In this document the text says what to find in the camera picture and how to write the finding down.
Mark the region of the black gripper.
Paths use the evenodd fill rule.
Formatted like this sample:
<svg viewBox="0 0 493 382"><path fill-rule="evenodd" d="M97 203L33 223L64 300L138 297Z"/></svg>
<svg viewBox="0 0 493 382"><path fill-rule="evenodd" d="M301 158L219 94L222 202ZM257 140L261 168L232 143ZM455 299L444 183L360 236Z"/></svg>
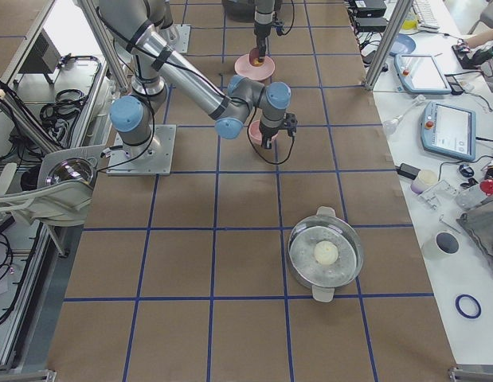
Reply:
<svg viewBox="0 0 493 382"><path fill-rule="evenodd" d="M275 15L256 15L254 17L254 34L256 36L257 57L256 63L263 64L266 53L266 40L271 33L271 28L275 26L280 31L284 22L279 20Z"/></svg>
<svg viewBox="0 0 493 382"><path fill-rule="evenodd" d="M290 137L294 137L297 130L297 118L294 113L286 112L284 117L270 120L265 115L260 118L259 130L261 133L261 147L266 150L272 148L272 138L280 130L285 130Z"/></svg>

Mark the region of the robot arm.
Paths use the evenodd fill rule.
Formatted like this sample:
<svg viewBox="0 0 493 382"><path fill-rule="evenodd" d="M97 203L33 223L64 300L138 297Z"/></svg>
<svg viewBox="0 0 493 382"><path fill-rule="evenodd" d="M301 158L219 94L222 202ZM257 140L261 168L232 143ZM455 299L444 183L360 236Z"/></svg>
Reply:
<svg viewBox="0 0 493 382"><path fill-rule="evenodd" d="M263 148L271 148L280 130L295 136L297 120L287 111L291 89L283 82L264 85L235 75L222 92L162 36L173 25L167 1L100 1L96 11L119 45L139 58L133 86L139 94L160 94L163 81L169 80L214 120L222 138L236 138L246 119L258 110Z"/></svg>
<svg viewBox="0 0 493 382"><path fill-rule="evenodd" d="M254 2L254 34L256 46L250 51L249 63L255 67L264 64L267 49L267 39L271 33L276 12L281 8L281 1L257 0Z"/></svg>

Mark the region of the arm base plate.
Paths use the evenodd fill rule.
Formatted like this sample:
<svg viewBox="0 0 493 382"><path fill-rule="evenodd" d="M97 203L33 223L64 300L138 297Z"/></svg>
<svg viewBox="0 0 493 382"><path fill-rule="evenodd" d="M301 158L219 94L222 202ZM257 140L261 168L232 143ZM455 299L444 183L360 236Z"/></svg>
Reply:
<svg viewBox="0 0 493 382"><path fill-rule="evenodd" d="M186 54L190 44L189 24L173 24L166 30L167 42L171 48L181 54Z"/></svg>
<svg viewBox="0 0 493 382"><path fill-rule="evenodd" d="M140 146L124 145L119 134L116 134L114 145L120 146L112 150L106 173L110 176L140 176L170 174L176 126L174 124L155 124L154 132Z"/></svg>

